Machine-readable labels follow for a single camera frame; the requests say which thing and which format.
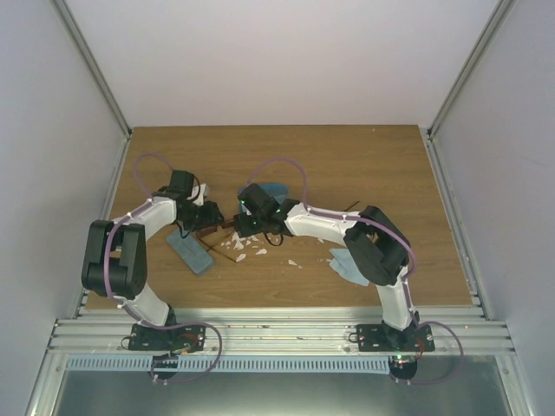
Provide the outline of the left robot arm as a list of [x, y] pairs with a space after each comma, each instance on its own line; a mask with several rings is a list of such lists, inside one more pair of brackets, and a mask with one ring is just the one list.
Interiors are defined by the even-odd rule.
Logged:
[[147, 283], [147, 241], [169, 225], [179, 237], [223, 224], [218, 205], [207, 199], [209, 186], [191, 172], [174, 170], [169, 184], [149, 192], [144, 203], [113, 220], [95, 220], [88, 230], [82, 286], [111, 300], [143, 327], [148, 339], [168, 350], [179, 339], [172, 307]]

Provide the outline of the grey-blue glasses case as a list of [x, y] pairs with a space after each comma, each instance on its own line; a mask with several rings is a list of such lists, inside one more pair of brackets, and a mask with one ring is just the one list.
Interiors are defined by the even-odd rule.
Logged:
[[174, 231], [166, 237], [166, 242], [196, 276], [205, 274], [215, 264], [193, 235], [183, 238], [179, 231]]

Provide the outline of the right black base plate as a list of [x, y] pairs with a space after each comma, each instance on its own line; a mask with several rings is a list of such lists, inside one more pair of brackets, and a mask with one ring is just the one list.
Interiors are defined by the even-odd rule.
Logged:
[[360, 352], [434, 352], [434, 336], [429, 325], [411, 323], [404, 330], [385, 323], [358, 324], [348, 335]]

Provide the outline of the blue translucent glasses case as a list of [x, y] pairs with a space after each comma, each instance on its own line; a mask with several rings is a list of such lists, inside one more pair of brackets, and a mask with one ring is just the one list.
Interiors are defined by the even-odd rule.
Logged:
[[[262, 183], [259, 184], [259, 186], [265, 190], [268, 195], [270, 195], [271, 197], [273, 197], [274, 199], [277, 200], [278, 203], [282, 203], [288, 196], [289, 193], [289, 189], [286, 185], [281, 184], [281, 183]], [[238, 189], [238, 195], [244, 190], [244, 187], [239, 187]], [[238, 213], [241, 212], [248, 212], [250, 215], [250, 212], [242, 205], [242, 203], [239, 201], [238, 204]]]

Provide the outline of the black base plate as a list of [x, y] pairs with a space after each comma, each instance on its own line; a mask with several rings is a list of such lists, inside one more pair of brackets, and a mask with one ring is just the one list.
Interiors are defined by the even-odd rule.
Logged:
[[128, 351], [192, 353], [204, 348], [205, 332], [201, 325], [159, 330], [135, 324], [131, 334], [121, 340], [121, 347]]
[[404, 330], [385, 323], [358, 324], [348, 335], [360, 352], [434, 352], [434, 336], [429, 325], [411, 323]]

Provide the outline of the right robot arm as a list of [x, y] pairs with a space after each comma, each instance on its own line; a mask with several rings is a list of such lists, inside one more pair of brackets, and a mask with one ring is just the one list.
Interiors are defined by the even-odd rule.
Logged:
[[415, 340], [418, 320], [408, 289], [415, 267], [414, 252], [383, 212], [368, 206], [361, 212], [330, 211], [295, 199], [278, 202], [260, 185], [250, 184], [238, 194], [244, 210], [234, 219], [241, 237], [272, 234], [313, 237], [344, 247], [359, 274], [376, 286], [382, 305], [378, 339], [402, 351]]

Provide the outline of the light blue crumpled cloth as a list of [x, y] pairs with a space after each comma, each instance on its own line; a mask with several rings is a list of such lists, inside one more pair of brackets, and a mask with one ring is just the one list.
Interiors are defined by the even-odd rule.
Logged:
[[330, 267], [345, 281], [367, 287], [369, 281], [362, 275], [356, 263], [347, 249], [330, 249], [333, 258]]

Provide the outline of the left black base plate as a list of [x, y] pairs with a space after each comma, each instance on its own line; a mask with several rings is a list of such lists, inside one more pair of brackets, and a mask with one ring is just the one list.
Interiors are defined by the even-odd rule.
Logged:
[[205, 332], [201, 325], [159, 330], [135, 324], [131, 334], [121, 340], [121, 347], [128, 351], [192, 353], [204, 348]]

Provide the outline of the brown frame sunglasses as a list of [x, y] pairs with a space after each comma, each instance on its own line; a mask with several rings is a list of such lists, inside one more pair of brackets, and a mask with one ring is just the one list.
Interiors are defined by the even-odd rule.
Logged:
[[209, 255], [221, 256], [235, 263], [236, 260], [234, 258], [225, 254], [225, 242], [232, 237], [234, 232], [234, 223], [231, 219], [228, 219], [220, 225], [210, 226], [197, 231], [195, 237]]

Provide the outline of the black round sunglasses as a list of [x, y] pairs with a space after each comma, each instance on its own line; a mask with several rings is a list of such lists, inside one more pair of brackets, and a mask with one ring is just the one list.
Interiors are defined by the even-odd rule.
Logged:
[[354, 203], [352, 203], [351, 205], [349, 205], [347, 208], [344, 208], [344, 211], [352, 211], [358, 204], [360, 203], [360, 201], [356, 201]]

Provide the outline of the aluminium rail frame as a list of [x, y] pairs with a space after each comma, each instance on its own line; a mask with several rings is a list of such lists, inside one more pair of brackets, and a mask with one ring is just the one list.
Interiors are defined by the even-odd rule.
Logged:
[[[481, 306], [421, 307], [423, 321], [433, 322], [436, 355], [513, 355], [515, 347], [504, 322], [488, 320]], [[378, 307], [204, 308], [177, 309], [181, 322], [207, 322], [205, 355], [355, 355], [348, 336], [360, 323], [378, 323]], [[133, 321], [118, 309], [79, 310], [60, 319], [50, 336], [52, 353], [108, 354], [121, 351]]]

